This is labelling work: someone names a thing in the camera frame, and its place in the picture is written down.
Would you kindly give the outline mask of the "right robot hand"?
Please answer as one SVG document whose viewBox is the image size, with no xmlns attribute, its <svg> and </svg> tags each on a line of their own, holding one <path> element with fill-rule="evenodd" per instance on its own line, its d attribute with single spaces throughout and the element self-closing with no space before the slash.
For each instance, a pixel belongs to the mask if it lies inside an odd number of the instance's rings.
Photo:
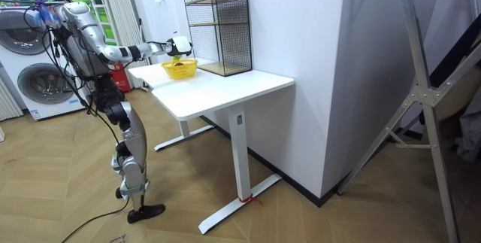
<svg viewBox="0 0 481 243">
<path fill-rule="evenodd" d="M 189 56 L 192 53 L 192 43 L 185 36 L 176 36 L 166 41 L 169 56 Z"/>
</svg>

